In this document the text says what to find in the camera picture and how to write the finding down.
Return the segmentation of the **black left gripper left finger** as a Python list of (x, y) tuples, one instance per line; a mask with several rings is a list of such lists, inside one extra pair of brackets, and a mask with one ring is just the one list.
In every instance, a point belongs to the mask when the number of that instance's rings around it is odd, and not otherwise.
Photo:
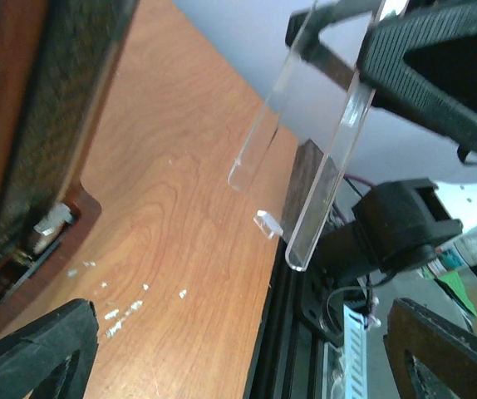
[(0, 398), (82, 398), (98, 350), (94, 303), (78, 298), (0, 339)]

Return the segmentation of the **clear plastic metronome cover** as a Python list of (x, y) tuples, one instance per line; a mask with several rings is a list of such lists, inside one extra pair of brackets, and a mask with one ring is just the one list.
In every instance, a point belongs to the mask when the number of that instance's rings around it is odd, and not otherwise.
[(288, 48), (229, 172), (229, 185), (254, 202), (253, 221), (263, 235), (286, 243), (293, 270), (306, 270), (312, 259), (376, 93), (337, 45), (348, 39), (361, 47), (368, 30), (406, 9), (405, 1), (381, 1), (375, 17), (364, 13), (321, 31), (320, 41), (354, 69), (348, 90)]

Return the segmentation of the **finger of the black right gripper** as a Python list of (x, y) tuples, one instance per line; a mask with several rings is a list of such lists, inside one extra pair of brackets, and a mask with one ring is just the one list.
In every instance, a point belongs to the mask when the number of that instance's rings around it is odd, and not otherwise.
[(477, 1), (447, 1), (379, 22), (357, 68), (378, 106), (477, 154)]
[(343, 90), (348, 90), (354, 69), (348, 66), (330, 47), (320, 41), (320, 33), (329, 25), (370, 12), (379, 11), (381, 1), (337, 1), (294, 12), (285, 34), (285, 44), (291, 52), (314, 67)]

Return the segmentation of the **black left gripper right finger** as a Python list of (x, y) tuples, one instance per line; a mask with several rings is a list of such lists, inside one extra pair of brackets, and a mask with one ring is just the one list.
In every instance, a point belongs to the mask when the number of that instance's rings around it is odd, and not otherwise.
[(477, 398), (473, 333), (409, 298), (398, 298), (383, 342), (401, 398)]

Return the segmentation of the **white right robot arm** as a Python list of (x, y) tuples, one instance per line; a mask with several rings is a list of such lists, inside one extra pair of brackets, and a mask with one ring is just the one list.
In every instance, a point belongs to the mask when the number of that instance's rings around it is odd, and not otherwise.
[[(477, 1), (338, 1), (295, 12), (290, 52), (348, 94), (337, 136), (355, 140), (370, 107), (389, 111), (477, 154)], [(337, 280), (374, 269), (399, 273), (430, 262), (437, 247), (477, 228), (477, 211), (428, 179), (386, 182), (323, 235), (346, 163), (324, 158), (288, 240), (288, 265), (311, 262)]]

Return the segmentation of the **brown wooden metronome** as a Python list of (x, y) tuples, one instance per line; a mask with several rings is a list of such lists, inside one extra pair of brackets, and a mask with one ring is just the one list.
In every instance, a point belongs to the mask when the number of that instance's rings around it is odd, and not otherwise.
[(0, 334), (90, 233), (81, 182), (136, 1), (0, 1)]

